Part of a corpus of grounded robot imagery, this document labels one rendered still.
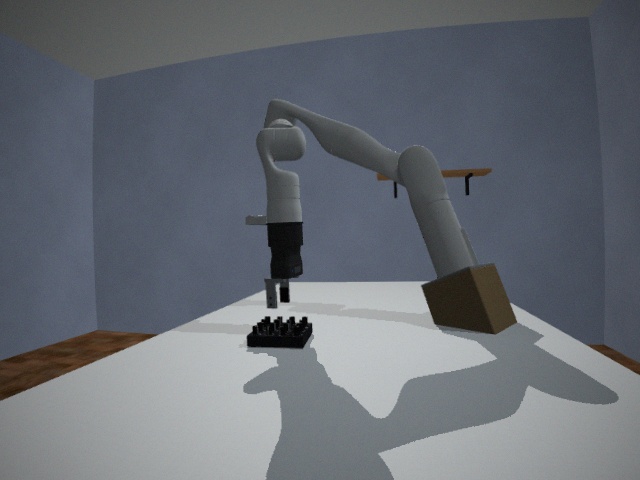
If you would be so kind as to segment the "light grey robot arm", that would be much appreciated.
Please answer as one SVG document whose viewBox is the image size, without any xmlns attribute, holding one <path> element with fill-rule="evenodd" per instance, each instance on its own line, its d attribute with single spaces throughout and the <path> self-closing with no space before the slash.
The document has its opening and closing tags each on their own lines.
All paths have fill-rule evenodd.
<svg viewBox="0 0 640 480">
<path fill-rule="evenodd" d="M 298 160 L 306 151 L 306 139 L 296 126 L 295 117 L 311 130 L 329 154 L 406 187 L 438 278 L 479 265 L 466 230 L 461 228 L 454 212 L 436 159 L 427 148 L 410 146 L 399 154 L 356 127 L 280 99 L 270 101 L 264 129 L 256 138 L 266 177 L 267 200 L 300 199 L 298 175 L 274 165 L 274 161 Z"/>
</svg>

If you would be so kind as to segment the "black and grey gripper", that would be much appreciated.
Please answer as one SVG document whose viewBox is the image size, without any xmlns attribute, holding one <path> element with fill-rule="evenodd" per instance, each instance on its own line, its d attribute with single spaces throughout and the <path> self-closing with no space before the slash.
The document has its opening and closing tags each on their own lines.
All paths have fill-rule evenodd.
<svg viewBox="0 0 640 480">
<path fill-rule="evenodd" d="M 302 224 L 298 198 L 270 199 L 267 201 L 266 216 L 246 217 L 246 225 L 267 225 L 268 246 L 272 254 L 271 278 L 264 278 L 267 308 L 278 308 L 276 283 L 280 283 L 280 302 L 289 303 L 289 278 L 298 278 L 303 274 L 300 255 L 303 245 Z"/>
</svg>

